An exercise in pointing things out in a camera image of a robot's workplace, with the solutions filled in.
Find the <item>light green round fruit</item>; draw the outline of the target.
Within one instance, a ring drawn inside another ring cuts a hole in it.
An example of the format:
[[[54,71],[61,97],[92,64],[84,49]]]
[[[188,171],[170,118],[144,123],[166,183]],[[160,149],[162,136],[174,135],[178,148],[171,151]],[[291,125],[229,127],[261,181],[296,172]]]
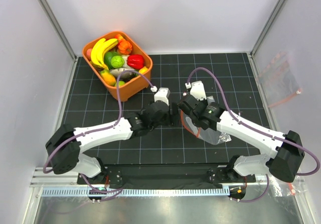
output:
[[[113,56],[111,58],[110,63],[111,63],[112,68],[116,69],[116,68],[123,67],[125,60],[123,59],[122,56]]]

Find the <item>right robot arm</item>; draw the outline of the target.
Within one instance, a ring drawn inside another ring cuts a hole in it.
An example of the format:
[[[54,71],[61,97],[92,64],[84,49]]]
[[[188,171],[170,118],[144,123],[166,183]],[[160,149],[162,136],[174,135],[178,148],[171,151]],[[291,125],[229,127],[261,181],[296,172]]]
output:
[[[258,155],[234,156],[230,160],[226,169],[230,181],[237,182],[253,174],[271,174],[283,182],[294,181],[305,156],[298,133],[283,134],[267,129],[215,102],[198,100],[189,94],[180,100],[178,107],[196,127],[229,134],[259,149]]]

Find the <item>clear zip bag red zipper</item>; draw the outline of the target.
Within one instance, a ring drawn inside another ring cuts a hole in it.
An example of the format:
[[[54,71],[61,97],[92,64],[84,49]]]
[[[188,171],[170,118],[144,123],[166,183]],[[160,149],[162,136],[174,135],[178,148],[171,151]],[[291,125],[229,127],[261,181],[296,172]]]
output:
[[[227,133],[223,133],[218,130],[217,123],[220,121],[220,116],[225,109],[216,103],[212,96],[203,100],[207,105],[203,114],[201,115],[203,120],[208,121],[208,128],[202,129],[196,127],[192,120],[181,111],[181,122],[183,127],[193,134],[196,138],[201,139],[209,144],[218,145],[224,142],[231,141],[231,137]]]

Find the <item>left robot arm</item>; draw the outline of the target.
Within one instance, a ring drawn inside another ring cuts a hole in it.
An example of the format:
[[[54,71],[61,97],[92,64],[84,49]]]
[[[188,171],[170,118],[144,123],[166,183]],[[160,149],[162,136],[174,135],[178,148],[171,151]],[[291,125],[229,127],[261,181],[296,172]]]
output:
[[[145,136],[159,126],[175,126],[179,118],[175,102],[168,105],[158,100],[140,112],[114,122],[87,128],[62,125],[46,143],[47,164],[56,175],[75,171],[100,184],[106,179],[104,164],[97,157],[85,155],[85,151],[110,142]]]

